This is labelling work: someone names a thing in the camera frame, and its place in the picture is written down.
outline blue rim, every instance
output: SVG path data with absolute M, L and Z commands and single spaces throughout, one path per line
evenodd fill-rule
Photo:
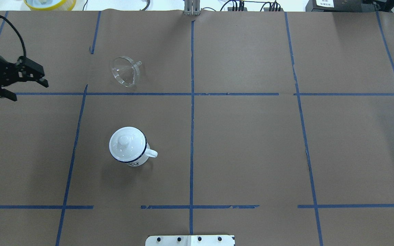
M 117 160 L 117 161 L 119 161 L 119 162 L 122 162 L 122 163 L 131 163 L 131 162 L 134 162 L 134 161 L 138 160 L 139 158 L 141 158 L 141 157 L 144 155 L 145 150 L 147 149 L 147 137 L 145 136 L 145 134 L 144 134 L 143 131 L 141 131 L 141 130 L 139 130 L 139 131 L 142 133 L 142 135 L 144 136 L 144 140 L 145 140 L 145 147 L 144 147 L 144 150 L 142 151 L 142 154 L 141 154 L 140 156 L 138 156 L 136 159 L 131 160 L 131 161 L 129 161 L 129 162 L 123 162 L 123 161 L 120 161 L 120 160 L 116 159 L 116 158 L 113 156 L 113 154 L 110 153 L 110 151 L 109 151 L 110 155 L 111 155 L 115 160 Z

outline white mug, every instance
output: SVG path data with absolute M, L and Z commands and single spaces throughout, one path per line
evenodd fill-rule
M 150 149 L 145 134 L 131 126 L 117 130 L 110 138 L 109 150 L 119 162 L 131 167 L 144 164 L 149 157 L 156 158 L 158 152 Z

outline lid knob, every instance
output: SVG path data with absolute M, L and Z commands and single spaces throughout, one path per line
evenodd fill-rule
M 130 144 L 131 140 L 132 140 L 132 137 L 130 137 L 128 135 L 123 135 L 123 136 L 119 137 L 118 143 L 119 143 L 119 145 L 127 146 Z

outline metal clamp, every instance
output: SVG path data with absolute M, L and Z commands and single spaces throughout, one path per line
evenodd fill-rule
M 200 15 L 200 0 L 185 0 L 185 15 Z

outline label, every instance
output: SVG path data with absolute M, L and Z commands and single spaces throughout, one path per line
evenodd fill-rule
M 137 166 L 139 166 L 139 162 L 130 162 L 130 163 L 127 163 L 127 165 L 129 165 L 131 167 L 137 167 Z
M 333 8 L 333 0 L 316 0 L 318 6 Z

